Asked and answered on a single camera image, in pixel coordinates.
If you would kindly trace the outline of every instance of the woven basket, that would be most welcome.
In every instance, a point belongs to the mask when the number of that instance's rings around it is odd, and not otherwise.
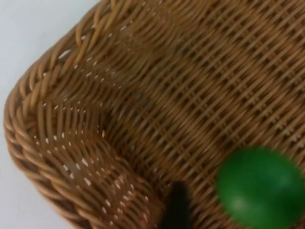
[[[103,0],[10,93],[11,157],[78,229],[153,228],[174,180],[195,229],[236,228],[214,188],[229,153],[305,169],[304,26],[303,0]]]

